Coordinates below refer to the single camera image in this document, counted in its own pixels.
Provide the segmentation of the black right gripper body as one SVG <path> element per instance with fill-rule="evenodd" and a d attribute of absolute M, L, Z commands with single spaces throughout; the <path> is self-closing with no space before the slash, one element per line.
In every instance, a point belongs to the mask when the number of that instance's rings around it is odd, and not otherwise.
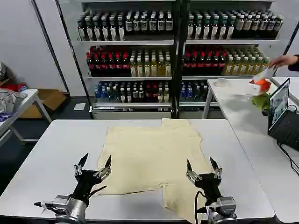
<path fill-rule="evenodd" d="M 195 180 L 195 186 L 203 190 L 206 199 L 218 199 L 221 197 L 220 183 L 221 178 L 214 173 L 200 174 Z"/>

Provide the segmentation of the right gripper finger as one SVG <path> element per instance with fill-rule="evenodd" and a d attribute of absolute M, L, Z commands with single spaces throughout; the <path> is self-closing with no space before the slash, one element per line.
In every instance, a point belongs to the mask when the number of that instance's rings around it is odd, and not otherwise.
<path fill-rule="evenodd" d="M 196 184 L 199 181 L 202 181 L 202 177 L 199 176 L 197 173 L 195 173 L 192 170 L 191 164 L 189 160 L 187 159 L 187 172 L 186 172 L 187 178 L 193 183 Z"/>
<path fill-rule="evenodd" d="M 218 166 L 218 163 L 212 157 L 209 157 L 209 158 L 210 158 L 210 162 L 213 167 L 213 170 L 214 170 L 215 178 L 221 179 L 222 168 Z"/>

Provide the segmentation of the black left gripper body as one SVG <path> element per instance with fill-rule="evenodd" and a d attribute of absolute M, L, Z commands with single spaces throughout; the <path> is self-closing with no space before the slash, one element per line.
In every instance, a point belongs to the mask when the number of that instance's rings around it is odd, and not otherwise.
<path fill-rule="evenodd" d="M 103 177 L 98 177 L 98 175 L 95 175 L 96 173 L 93 170 L 82 170 L 82 174 L 75 175 L 77 185 L 71 194 L 71 198 L 89 202 L 89 198 L 93 195 L 92 188 L 94 185 L 104 181 Z"/>

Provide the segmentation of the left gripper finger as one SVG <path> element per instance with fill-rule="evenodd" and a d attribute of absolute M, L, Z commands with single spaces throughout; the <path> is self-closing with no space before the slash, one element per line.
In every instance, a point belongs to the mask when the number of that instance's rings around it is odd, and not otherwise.
<path fill-rule="evenodd" d="M 74 165 L 74 171 L 75 171 L 75 175 L 82 175 L 82 169 L 86 163 L 86 160 L 88 158 L 88 153 L 86 153 L 78 162 L 78 164 Z"/>
<path fill-rule="evenodd" d="M 93 176 L 100 178 L 101 180 L 105 180 L 111 173 L 111 159 L 112 156 L 110 155 L 105 163 L 105 166 L 97 171 Z"/>

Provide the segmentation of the person's hand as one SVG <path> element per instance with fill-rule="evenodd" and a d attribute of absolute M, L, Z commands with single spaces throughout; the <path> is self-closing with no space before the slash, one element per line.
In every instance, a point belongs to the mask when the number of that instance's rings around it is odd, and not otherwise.
<path fill-rule="evenodd" d="M 273 59 L 269 62 L 269 68 L 280 68 L 283 66 L 288 66 L 291 65 L 293 63 L 295 63 L 297 61 L 296 57 L 293 56 L 288 56 L 288 55 L 284 55 L 284 56 L 280 56 L 276 59 Z"/>

